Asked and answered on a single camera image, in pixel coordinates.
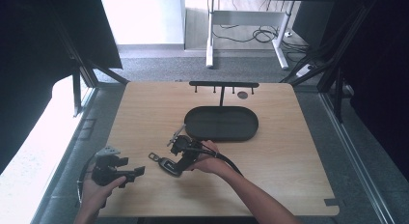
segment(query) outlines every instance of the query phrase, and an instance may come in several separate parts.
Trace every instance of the white wall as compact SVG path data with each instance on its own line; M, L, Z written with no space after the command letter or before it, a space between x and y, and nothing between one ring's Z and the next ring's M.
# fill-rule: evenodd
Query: white wall
M102 0L117 44L183 43L183 0Z

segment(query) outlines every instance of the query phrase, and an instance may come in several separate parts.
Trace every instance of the wooden table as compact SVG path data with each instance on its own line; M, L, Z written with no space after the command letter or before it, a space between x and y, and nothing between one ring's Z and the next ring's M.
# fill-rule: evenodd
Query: wooden table
M115 189L101 216L248 216L234 191L215 175L199 170L174 178L148 158L149 153L178 161L167 143L181 127L185 114L201 105L218 105L220 88L186 82L131 82L113 124L108 144L129 164L121 170L146 166L144 176ZM247 92L248 98L237 96ZM326 206L334 193L317 154L297 98L288 84L260 84L251 89L226 88L224 105L245 106L259 117L252 139L218 143L243 175L275 197L295 215L337 215Z

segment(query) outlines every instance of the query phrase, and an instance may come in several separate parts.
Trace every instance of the keychain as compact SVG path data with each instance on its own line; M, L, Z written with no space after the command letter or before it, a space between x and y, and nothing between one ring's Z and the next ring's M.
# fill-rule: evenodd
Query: keychain
M167 173L174 177L180 177L182 172L179 172L175 168L175 162L172 161L170 158L166 157L159 157L159 155L150 153L149 158L159 164L159 166L165 170Z

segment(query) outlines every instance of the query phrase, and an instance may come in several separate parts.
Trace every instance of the human hand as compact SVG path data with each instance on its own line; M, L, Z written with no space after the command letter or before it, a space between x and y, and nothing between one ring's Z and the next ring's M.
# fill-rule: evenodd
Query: human hand
M216 153L220 153L217 145L211 140L202 141L202 144L205 145L205 147L202 147L204 150L211 149ZM215 158L208 154L200 154L196 162L189 166L186 170L193 171L194 169L199 169L205 173L217 174L225 167L229 168L228 164L226 164L223 160Z
M112 190L126 181L126 177L123 176L105 186L100 186L92 179L94 167L94 164L89 166L87 174L84 177L81 208L74 222L76 224L93 223L93 219L97 217L99 209L101 209L105 204L106 199L112 194Z

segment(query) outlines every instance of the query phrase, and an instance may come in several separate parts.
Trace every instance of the person's right hand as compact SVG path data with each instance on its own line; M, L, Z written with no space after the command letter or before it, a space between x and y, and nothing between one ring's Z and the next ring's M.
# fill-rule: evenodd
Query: person's right hand
M211 140L202 141L202 144L212 149L214 152L220 153L216 144ZM198 160L196 160L196 162L189 166L186 170L193 171L194 169L199 169L205 173L217 174L224 167L229 167L229 165L223 160L215 158L208 154L200 154Z

